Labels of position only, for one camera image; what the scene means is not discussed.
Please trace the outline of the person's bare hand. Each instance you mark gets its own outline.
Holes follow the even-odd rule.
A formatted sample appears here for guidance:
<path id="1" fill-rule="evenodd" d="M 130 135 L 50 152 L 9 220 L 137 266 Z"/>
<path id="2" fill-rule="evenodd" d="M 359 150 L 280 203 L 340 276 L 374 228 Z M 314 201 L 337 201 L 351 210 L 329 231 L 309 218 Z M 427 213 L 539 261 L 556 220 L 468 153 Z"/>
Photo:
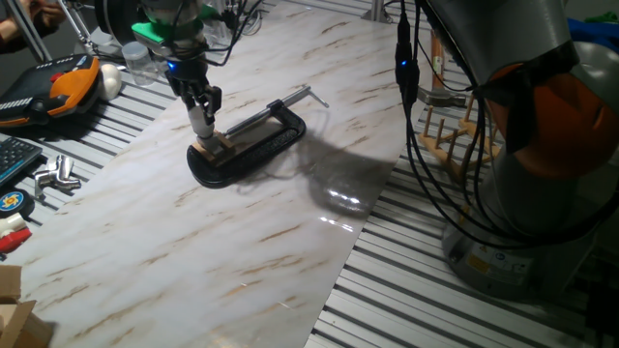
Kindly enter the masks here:
<path id="1" fill-rule="evenodd" d="M 31 17 L 44 27 L 58 27 L 67 17 L 62 7 L 55 2 L 32 0 L 29 5 Z"/>

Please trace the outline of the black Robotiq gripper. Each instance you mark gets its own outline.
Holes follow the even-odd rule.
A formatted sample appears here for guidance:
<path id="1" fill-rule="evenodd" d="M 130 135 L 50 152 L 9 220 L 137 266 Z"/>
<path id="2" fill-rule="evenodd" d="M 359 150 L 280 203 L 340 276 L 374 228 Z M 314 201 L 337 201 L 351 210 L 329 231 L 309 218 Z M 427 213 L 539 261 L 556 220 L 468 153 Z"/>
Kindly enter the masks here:
<path id="1" fill-rule="evenodd" d="M 202 59 L 167 61 L 167 79 L 176 96 L 180 96 L 188 115 L 191 116 L 196 108 L 196 102 L 191 87 L 200 93 L 201 108 L 207 125 L 215 123 L 215 114 L 221 108 L 221 88 L 208 85 L 206 73 L 207 63 Z"/>

